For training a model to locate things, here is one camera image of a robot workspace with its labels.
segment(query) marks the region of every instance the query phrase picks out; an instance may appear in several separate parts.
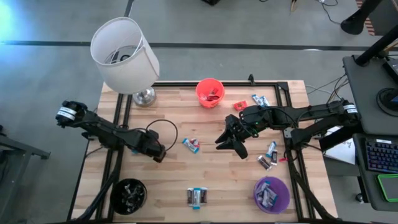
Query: wooden table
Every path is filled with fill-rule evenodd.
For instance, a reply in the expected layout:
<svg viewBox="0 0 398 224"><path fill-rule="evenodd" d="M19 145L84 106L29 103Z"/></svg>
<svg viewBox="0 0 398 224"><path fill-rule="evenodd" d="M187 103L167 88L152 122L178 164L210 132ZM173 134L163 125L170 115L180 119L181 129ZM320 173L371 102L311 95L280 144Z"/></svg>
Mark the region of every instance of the wooden table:
<svg viewBox="0 0 398 224"><path fill-rule="evenodd" d="M294 107L308 105L303 81L288 81L290 97ZM115 214L114 222L291 222L297 221L294 199L290 194L288 209L280 215L260 211L253 199L254 184L266 175L283 180L291 192L289 170L286 162L280 162L270 171L258 163L256 157L264 155L271 141L276 141L278 157L285 149L282 133L267 129L257 139L247 139L245 146L249 156L240 159L233 150L215 149L215 139L224 131L224 119L229 114L238 115L232 104L246 100L254 102L252 94L264 95L271 105L276 105L275 90L271 87L226 87L223 101L211 110L202 108L195 95L194 87L156 88L157 101L149 108L131 106L129 128L144 128L156 119L169 119L178 127L176 145L167 152L162 163L138 154L133 155L125 148L120 180L135 178L147 187L145 205L132 215ZM113 120L118 94L103 87L98 106L98 115ZM311 121L300 123L306 127ZM160 135L159 141L168 147L175 137L171 124L158 122L151 126ZM197 138L200 151L193 154L184 145L184 138ZM88 152L98 148L98 142L89 145ZM310 188L329 213L337 217L335 203L320 151L312 148L303 150ZM106 150L90 155L81 175L80 185L72 218L81 215L98 193L103 175ZM208 203L199 211L187 205L186 189L208 187ZM304 195L300 192L303 209ZM106 200L105 211L109 200Z"/></svg>

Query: black metal frame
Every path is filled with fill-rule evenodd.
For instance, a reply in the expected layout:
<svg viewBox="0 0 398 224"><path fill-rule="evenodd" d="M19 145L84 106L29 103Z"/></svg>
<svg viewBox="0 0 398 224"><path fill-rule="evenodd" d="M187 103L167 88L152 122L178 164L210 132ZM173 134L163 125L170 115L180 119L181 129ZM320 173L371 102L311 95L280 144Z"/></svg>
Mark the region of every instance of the black metal frame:
<svg viewBox="0 0 398 224"><path fill-rule="evenodd" d="M153 84L153 87L170 87L170 86L197 86L198 81L194 82L155 82ZM285 99L287 102L287 106L292 106L292 101L290 98L290 92L289 92L289 86L287 82L255 82L253 75L250 75L248 78L248 81L246 82L223 82L224 86L264 86L264 87L273 87L275 90L275 95L276 95L276 100L277 100L277 105L278 106L283 106L282 102L282 95L281 95L281 90L285 93ZM123 96L119 94L118 96L118 102L116 103L116 109L115 109L115 115L114 115L114 124L117 124L119 121L120 117L120 111L121 111L121 105L123 101ZM128 120L129 120L129 114L130 114L130 107L132 103L132 96L129 95L127 97L127 102L126 102L126 110L124 113L124 119L123 119L123 126L127 128L128 125ZM111 168L111 161L112 157L114 154L114 151L118 152L118 157L116 159L116 164L115 167L109 176L110 168ZM287 151L287 156L292 157L291 151ZM307 177L307 172L305 170L305 164L304 164L304 159L303 159L303 154L301 151L297 153L298 156L298 166L300 168L300 176L303 178L303 181L305 185L309 189L309 184L308 184L308 177ZM106 192L108 191L110 187L109 181L112 183L116 183L119 180L119 175L121 171L121 164L122 164L122 159L123 159L123 147L119 147L118 149L113 149L109 150L108 154L106 156L106 161L105 161L105 166L104 166L104 173L103 173L103 181L101 184L101 190L97 197L94 199L93 203L91 206L95 205L96 208L96 215L94 220L86 221L84 222L83 220L70 220L73 207L75 205L75 199L76 199L76 194L73 197L72 204L70 207L70 213L67 219L67 223L112 223L113 222L113 209L109 207L108 210L108 216L106 218L103 218L103 205L104 205L104 197L106 195ZM303 216L303 210L302 210L302 203L300 200L300 194L299 194L299 189L297 187L297 181L293 178L293 175L295 175L294 170L292 166L294 166L293 163L288 163L289 166L289 172L290 172L290 177L291 177L291 182L292 182L292 191L293 191L293 196L295 200L295 207L296 207L296 212L297 212L297 217L298 220L301 220L304 218ZM78 181L76 185L76 190L75 193L78 190L78 185L79 185L80 180ZM308 214L310 219L315 218L315 212L313 205L311 201L306 197L307 200L307 208L308 208Z"/></svg>

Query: lamp base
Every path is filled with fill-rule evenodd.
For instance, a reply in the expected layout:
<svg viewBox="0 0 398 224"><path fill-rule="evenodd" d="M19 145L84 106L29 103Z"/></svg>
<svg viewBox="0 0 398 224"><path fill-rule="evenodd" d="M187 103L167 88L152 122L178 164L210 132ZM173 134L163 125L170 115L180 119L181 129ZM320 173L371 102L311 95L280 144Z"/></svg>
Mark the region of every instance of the lamp base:
<svg viewBox="0 0 398 224"><path fill-rule="evenodd" d="M155 102L156 92L152 87L150 87L139 93L134 93L132 95L132 99L134 100L137 106L147 107Z"/></svg>

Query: white paper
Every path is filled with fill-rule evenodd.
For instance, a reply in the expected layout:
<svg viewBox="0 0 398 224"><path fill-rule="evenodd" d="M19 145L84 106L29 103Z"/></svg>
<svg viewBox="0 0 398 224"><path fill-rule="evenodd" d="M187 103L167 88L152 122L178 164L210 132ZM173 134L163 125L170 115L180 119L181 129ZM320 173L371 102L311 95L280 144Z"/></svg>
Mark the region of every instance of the white paper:
<svg viewBox="0 0 398 224"><path fill-rule="evenodd" d="M331 128L328 130L326 135L329 135L339 129L339 127ZM353 139L351 138L327 150L325 156L355 165L355 145Z"/></svg>

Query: purple bowl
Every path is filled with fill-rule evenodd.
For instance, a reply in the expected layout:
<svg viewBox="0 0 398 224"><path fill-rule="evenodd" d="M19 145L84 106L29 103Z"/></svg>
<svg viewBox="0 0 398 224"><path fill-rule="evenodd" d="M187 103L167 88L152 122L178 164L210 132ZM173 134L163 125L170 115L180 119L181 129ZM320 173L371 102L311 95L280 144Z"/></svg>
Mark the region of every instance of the purple bowl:
<svg viewBox="0 0 398 224"><path fill-rule="evenodd" d="M277 195L278 199L275 202L275 205L271 208L264 208L261 203L257 200L256 189L262 185L265 181L270 182L269 188L273 190ZM276 177L263 177L259 181L257 181L256 185L254 186L253 190L254 201L256 205L266 213L270 214L280 214L289 206L290 203L290 194L289 190L287 189L285 183L279 180Z"/></svg>

